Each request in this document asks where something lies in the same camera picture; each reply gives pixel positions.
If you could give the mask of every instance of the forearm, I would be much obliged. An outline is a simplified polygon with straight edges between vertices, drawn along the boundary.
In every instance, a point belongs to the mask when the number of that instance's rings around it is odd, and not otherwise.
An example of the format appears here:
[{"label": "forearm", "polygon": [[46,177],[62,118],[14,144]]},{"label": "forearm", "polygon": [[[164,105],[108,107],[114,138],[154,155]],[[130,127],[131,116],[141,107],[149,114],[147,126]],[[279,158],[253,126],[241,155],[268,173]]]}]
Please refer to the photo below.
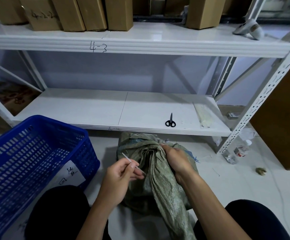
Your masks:
[{"label": "forearm", "polygon": [[76,240],[101,240],[111,211],[111,207],[96,199]]},{"label": "forearm", "polygon": [[228,214],[207,183],[195,172],[187,173],[181,183],[209,240],[250,240]]}]

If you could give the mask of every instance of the black scissors handle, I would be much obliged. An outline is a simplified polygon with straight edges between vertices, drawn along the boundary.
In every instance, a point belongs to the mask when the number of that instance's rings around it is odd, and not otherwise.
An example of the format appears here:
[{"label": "black scissors handle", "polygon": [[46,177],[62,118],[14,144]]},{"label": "black scissors handle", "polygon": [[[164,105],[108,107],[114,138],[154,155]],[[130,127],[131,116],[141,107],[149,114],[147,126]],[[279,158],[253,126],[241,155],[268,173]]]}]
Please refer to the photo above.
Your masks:
[{"label": "black scissors handle", "polygon": [[169,126],[170,127],[175,127],[176,126],[176,123],[174,121],[168,120],[168,121],[165,122],[165,125],[168,126],[168,127]]}]

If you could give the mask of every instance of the needle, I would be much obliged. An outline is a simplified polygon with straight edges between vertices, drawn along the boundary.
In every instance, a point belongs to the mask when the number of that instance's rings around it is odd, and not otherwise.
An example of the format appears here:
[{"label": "needle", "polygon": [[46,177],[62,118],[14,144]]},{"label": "needle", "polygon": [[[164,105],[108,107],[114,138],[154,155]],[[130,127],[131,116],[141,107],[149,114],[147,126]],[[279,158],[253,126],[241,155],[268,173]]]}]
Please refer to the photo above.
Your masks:
[{"label": "needle", "polygon": [[[131,159],[129,159],[124,153],[122,153],[123,154],[123,156],[124,157],[126,157],[126,159],[128,160],[128,161],[130,161],[131,162]],[[136,168],[138,168],[139,170],[141,170],[141,172],[142,173],[144,173],[144,175],[146,176],[146,173],[142,170],[142,169],[140,169],[138,166],[135,166]]]}]

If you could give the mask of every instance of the blue plastic basket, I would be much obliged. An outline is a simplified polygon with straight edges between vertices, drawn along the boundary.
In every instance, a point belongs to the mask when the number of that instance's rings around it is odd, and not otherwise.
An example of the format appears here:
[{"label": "blue plastic basket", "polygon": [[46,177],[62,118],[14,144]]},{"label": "blue plastic basket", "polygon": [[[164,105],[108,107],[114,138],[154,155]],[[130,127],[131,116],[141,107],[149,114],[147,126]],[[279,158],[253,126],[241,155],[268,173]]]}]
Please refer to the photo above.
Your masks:
[{"label": "blue plastic basket", "polygon": [[0,237],[69,160],[85,189],[100,165],[86,130],[35,115],[0,136]]}]

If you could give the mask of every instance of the handheld barcode scanner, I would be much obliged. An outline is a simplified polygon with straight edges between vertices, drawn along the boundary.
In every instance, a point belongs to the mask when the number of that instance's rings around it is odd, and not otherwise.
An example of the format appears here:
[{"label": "handheld barcode scanner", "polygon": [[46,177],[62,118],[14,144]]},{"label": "handheld barcode scanner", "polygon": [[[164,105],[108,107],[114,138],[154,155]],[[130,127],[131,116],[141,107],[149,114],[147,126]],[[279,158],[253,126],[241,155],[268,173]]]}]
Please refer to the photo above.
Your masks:
[{"label": "handheld barcode scanner", "polygon": [[241,24],[237,29],[235,29],[233,34],[235,35],[250,34],[256,40],[260,40],[264,37],[263,29],[254,19],[249,19],[244,24]]}]

